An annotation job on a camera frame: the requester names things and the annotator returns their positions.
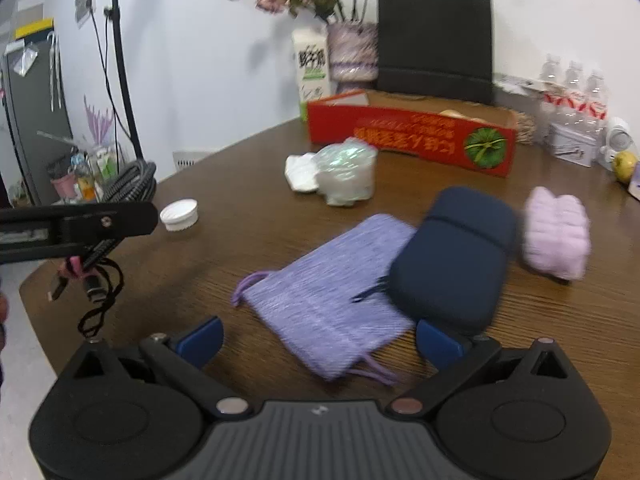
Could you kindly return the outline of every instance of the clear plastic bag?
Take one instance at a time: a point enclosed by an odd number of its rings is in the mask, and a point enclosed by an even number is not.
[[[14,72],[22,77],[26,76],[37,57],[38,47],[34,43],[28,44],[22,51],[22,55],[18,58],[18,61],[14,63]]]
[[[355,137],[324,147],[314,156],[318,193],[325,196],[328,205],[335,206],[368,200],[374,192],[377,156],[376,148]]]

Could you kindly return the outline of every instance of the purple plant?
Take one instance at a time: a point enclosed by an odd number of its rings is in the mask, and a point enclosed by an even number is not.
[[[86,111],[89,131],[91,131],[94,142],[97,146],[102,146],[107,140],[107,133],[113,124],[113,112],[111,113],[111,117],[109,117],[109,111],[103,115],[100,110],[96,112],[95,107],[89,108],[86,102],[86,95],[84,96],[84,110]]]

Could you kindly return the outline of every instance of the pink pot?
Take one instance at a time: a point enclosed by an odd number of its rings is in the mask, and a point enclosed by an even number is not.
[[[76,198],[76,176],[73,173],[67,173],[64,177],[52,180],[53,187],[56,188],[60,198]]]
[[[378,26],[338,22],[328,26],[331,79],[370,82],[378,78]]]

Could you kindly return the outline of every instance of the green circular logo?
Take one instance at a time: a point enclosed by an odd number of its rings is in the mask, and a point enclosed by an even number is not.
[[[478,128],[465,140],[465,153],[476,166],[490,170],[507,155],[507,139],[495,128]]]

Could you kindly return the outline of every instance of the drawstring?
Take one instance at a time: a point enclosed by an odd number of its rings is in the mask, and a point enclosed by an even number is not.
[[[351,370],[347,370],[347,373],[374,379],[379,383],[384,384],[385,386],[395,386],[396,384],[398,384],[398,375],[393,373],[388,368],[385,368],[377,363],[376,360],[369,354],[364,354],[362,360],[366,362],[369,367],[373,368],[376,371],[370,372],[367,370],[358,370],[357,368],[352,368]]]
[[[376,285],[368,288],[364,292],[357,294],[353,298],[351,298],[351,303],[360,303],[361,301],[366,300],[369,296],[373,296],[377,292],[385,292],[388,288],[388,278],[386,276],[382,278],[378,278],[376,280]]]
[[[268,278],[276,272],[276,270],[262,270],[259,272],[254,272],[253,274],[249,274],[244,280],[238,283],[238,286],[236,286],[236,290],[231,296],[231,304],[233,306],[240,305],[242,301],[242,295],[249,287],[255,285],[261,280],[264,280],[265,278]],[[386,290],[386,278],[379,278],[376,286],[355,296],[351,301],[353,301],[354,303],[358,303],[365,300],[369,296],[372,296],[376,292],[380,292],[382,290]],[[375,381],[378,381],[379,383],[384,384],[385,386],[394,386],[395,384],[398,384],[398,375],[393,373],[391,370],[388,370],[388,368],[385,368],[377,363],[376,360],[369,354],[364,354],[362,356],[362,360],[369,366],[370,370],[358,370],[357,368],[352,368],[351,370],[347,370],[347,373],[373,379]]]
[[[244,292],[252,285],[255,285],[258,282],[261,282],[264,278],[268,278],[271,276],[275,270],[261,270],[259,272],[254,272],[253,274],[249,274],[244,280],[238,283],[236,286],[236,290],[231,295],[231,304],[233,306],[240,305],[242,301],[242,295]]]

